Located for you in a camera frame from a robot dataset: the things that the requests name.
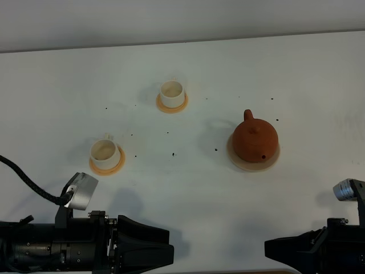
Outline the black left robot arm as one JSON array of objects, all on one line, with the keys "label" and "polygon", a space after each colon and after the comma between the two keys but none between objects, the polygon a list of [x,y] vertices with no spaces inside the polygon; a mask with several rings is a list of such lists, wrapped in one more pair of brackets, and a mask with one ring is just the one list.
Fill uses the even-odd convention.
[{"label": "black left robot arm", "polygon": [[60,207],[54,224],[1,222],[1,272],[143,273],[173,264],[169,231],[126,216]]}]

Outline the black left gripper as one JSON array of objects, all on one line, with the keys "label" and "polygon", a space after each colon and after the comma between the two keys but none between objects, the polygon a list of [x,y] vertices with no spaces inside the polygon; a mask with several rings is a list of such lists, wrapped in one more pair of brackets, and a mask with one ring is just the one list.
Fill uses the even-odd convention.
[{"label": "black left gripper", "polygon": [[54,227],[54,270],[59,272],[143,273],[171,265],[175,249],[169,231],[119,215],[92,211],[73,217],[60,207]]}]

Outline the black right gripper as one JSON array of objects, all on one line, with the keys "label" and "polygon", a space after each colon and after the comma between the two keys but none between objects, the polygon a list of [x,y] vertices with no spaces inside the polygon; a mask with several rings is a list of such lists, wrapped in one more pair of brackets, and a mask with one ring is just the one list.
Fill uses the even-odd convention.
[{"label": "black right gripper", "polygon": [[351,179],[359,225],[329,218],[322,231],[267,240],[265,256],[300,273],[364,273],[364,182]]}]

